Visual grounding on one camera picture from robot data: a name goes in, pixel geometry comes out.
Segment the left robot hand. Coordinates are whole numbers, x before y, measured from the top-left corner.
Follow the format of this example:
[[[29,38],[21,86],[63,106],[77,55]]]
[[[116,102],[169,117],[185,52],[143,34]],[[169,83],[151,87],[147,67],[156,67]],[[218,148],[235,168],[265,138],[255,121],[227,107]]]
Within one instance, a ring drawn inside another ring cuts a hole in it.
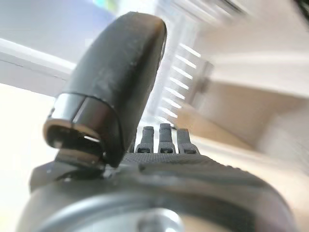
[[[164,21],[127,13],[92,43],[43,126],[55,159],[36,167],[19,232],[295,232],[269,183],[200,154],[186,129],[136,133],[167,38]]]

